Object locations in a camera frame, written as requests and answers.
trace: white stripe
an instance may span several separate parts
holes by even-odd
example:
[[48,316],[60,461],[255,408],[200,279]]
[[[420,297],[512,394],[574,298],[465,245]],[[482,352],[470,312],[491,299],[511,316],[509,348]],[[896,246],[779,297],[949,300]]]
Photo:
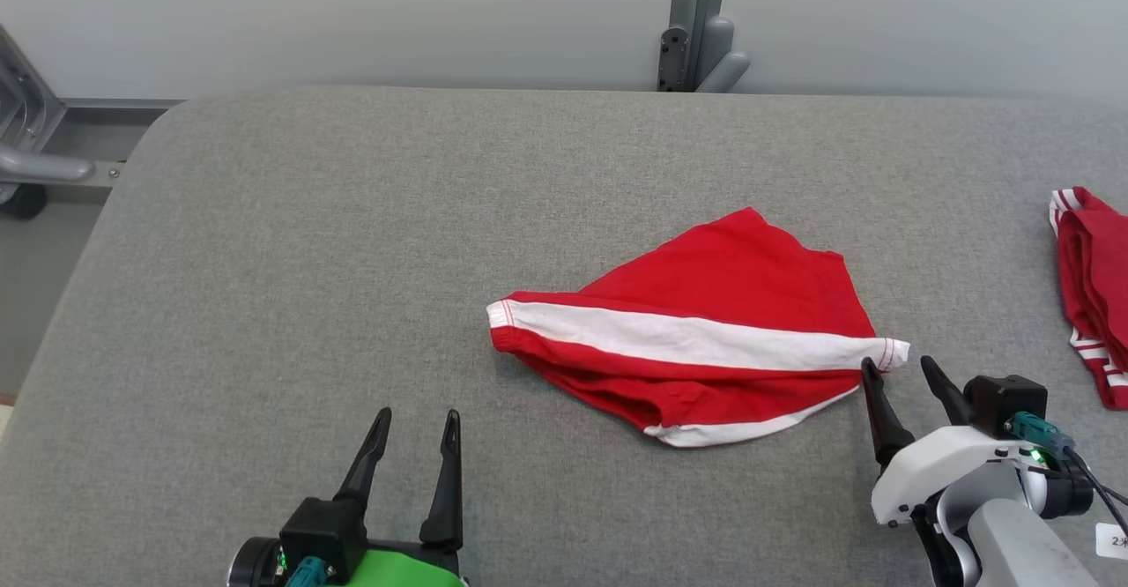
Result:
[[1077,331],[1077,327],[1074,327],[1073,338],[1069,339],[1069,344],[1072,344],[1074,349],[1086,349],[1091,347],[1104,347],[1104,341],[1095,338],[1084,338],[1081,335],[1081,332]]
[[1055,208],[1059,210],[1059,212],[1065,212],[1069,210],[1067,205],[1061,203],[1061,196],[1057,194],[1057,191],[1050,193],[1050,209],[1052,210]]
[[1081,210],[1081,202],[1077,201],[1077,195],[1073,192],[1073,189],[1063,189],[1061,194],[1065,195],[1065,202],[1069,204],[1072,210]]
[[[514,327],[557,342],[573,342],[608,353],[676,365],[702,365],[773,371],[857,369],[863,358],[884,359],[887,369],[908,359],[899,340],[856,339],[836,334],[786,332],[548,303],[501,300],[490,305],[491,326],[497,308],[509,306]],[[892,358],[889,357],[890,343]]]
[[505,306],[497,301],[486,307],[486,315],[490,316],[490,328],[504,327],[509,325],[509,316],[505,315]]
[[732,444],[746,439],[756,439],[773,432],[791,428],[805,420],[814,412],[826,409],[835,402],[846,397],[857,391],[857,386],[841,395],[835,395],[826,402],[819,402],[814,406],[807,406],[802,411],[796,411],[790,415],[779,415],[763,422],[740,422],[735,424],[682,424],[672,427],[645,427],[644,433],[656,437],[661,441],[678,448],[697,448],[702,446],[716,446],[717,444]]
[[1078,349],[1077,353],[1081,354],[1083,360],[1108,360],[1109,350],[1103,347],[1096,347],[1093,349]]

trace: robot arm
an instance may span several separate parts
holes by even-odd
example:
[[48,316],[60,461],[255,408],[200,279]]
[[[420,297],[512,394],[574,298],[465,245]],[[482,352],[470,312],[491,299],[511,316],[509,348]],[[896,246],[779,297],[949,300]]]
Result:
[[384,457],[391,410],[382,409],[331,500],[307,498],[277,538],[254,537],[231,561],[228,587],[464,587],[462,458],[458,411],[447,414],[442,467],[420,542],[371,541],[364,512],[376,465]]
[[953,426],[919,440],[897,419],[878,367],[862,363],[882,466],[871,497],[878,523],[913,524],[937,587],[1096,585],[1045,523],[1087,511],[1093,488],[1067,458],[1014,435],[1023,433],[1015,417],[1045,418],[1046,388],[978,376],[961,393],[931,358],[920,362]]

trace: folded red garment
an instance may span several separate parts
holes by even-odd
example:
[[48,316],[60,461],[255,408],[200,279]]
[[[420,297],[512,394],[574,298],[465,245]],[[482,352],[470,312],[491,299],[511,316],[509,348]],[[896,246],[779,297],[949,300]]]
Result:
[[843,257],[804,248],[752,209],[697,226],[579,292],[490,305],[497,351],[679,447],[761,437],[854,392],[873,338]]
[[1050,195],[1069,344],[1093,373],[1101,401],[1128,409],[1128,217],[1081,186]]

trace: gray table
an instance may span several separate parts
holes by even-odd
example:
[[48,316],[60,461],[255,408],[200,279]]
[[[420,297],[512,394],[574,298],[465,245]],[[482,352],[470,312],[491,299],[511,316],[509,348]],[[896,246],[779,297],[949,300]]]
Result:
[[[573,290],[744,205],[843,253],[910,430],[916,359],[1050,388],[1105,483],[1128,414],[1067,343],[1050,191],[1128,209],[1128,112],[1037,102],[316,88],[201,99],[114,191],[0,444],[0,582],[217,585],[395,410],[371,535],[412,538],[462,413],[479,586],[926,585],[875,525],[860,395],[676,450],[493,351],[485,306]],[[1102,584],[1103,507],[1052,525]]]

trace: teal connector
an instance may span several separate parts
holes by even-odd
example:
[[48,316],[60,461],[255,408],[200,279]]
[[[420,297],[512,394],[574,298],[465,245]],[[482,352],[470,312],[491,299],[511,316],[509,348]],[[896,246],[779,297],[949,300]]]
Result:
[[290,575],[285,587],[325,587],[328,578],[325,561],[317,557],[306,557],[298,563],[298,569],[293,570],[293,575]]
[[1006,423],[1005,428],[1011,431],[1011,435],[1043,447],[1058,459],[1065,457],[1066,447],[1074,448],[1076,446],[1073,438],[1058,430],[1056,426],[1026,411],[1015,413],[1014,418],[1011,418]]

